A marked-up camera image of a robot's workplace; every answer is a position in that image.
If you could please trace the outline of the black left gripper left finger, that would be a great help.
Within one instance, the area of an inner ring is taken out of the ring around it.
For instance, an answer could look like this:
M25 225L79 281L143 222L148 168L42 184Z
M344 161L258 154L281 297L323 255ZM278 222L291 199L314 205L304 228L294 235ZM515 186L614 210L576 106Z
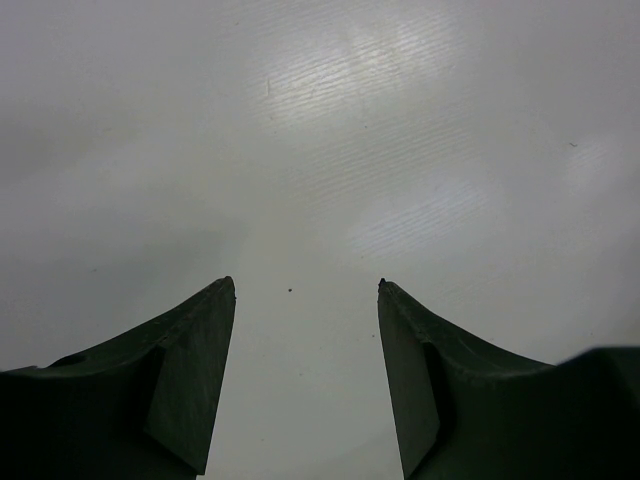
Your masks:
M94 347L3 372L2 477L202 476L235 307L224 277Z

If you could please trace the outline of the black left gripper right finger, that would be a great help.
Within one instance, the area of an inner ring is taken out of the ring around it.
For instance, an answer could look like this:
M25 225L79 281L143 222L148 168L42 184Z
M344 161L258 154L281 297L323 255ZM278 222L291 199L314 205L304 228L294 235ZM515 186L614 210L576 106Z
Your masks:
M639 351L558 365L497 347L378 286L380 338L407 479L635 479Z

